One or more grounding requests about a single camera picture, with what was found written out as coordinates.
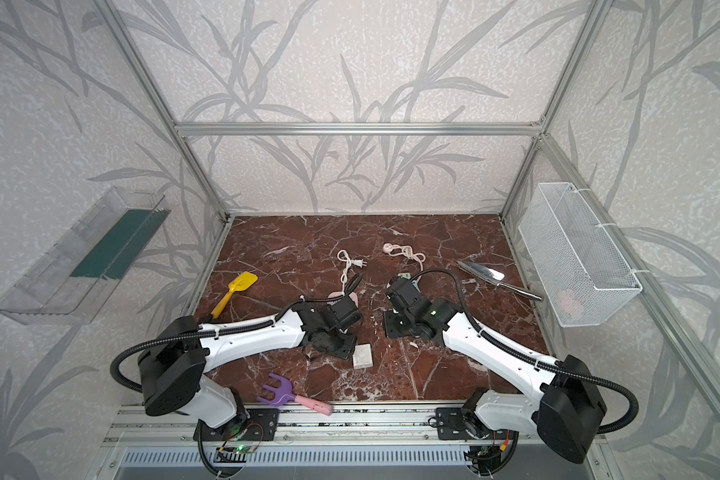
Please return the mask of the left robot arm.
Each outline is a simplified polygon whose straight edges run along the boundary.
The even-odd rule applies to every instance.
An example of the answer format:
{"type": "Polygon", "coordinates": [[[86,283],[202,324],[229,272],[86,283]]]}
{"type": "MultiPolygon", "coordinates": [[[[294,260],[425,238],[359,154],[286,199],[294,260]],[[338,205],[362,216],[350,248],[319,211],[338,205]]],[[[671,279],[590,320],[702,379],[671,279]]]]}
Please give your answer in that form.
{"type": "Polygon", "coordinates": [[[129,347],[112,360],[115,382],[138,392],[152,417],[179,412],[198,422],[196,439],[214,433],[231,440],[252,424],[239,393],[208,377],[227,363],[272,350],[311,347],[348,360],[357,338],[349,329],[362,315],[352,295],[356,274],[329,298],[300,298],[274,315],[225,324],[198,323],[193,316],[172,321],[160,335],[129,347]]]}

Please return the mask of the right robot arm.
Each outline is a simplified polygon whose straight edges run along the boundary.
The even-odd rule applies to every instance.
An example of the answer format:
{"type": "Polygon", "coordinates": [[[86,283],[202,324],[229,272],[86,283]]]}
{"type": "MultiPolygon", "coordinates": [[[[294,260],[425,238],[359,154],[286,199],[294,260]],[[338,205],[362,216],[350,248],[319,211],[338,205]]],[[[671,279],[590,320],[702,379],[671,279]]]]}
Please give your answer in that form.
{"type": "Polygon", "coordinates": [[[559,360],[527,348],[480,323],[464,292],[458,300],[431,300],[417,286],[418,276],[397,276],[385,296],[388,337],[433,341],[496,373],[516,388],[502,394],[478,388],[461,408],[463,428],[475,440],[496,433],[534,433],[554,453],[580,464],[598,435],[630,425],[639,401],[628,388],[591,374],[573,355],[559,360]]]}

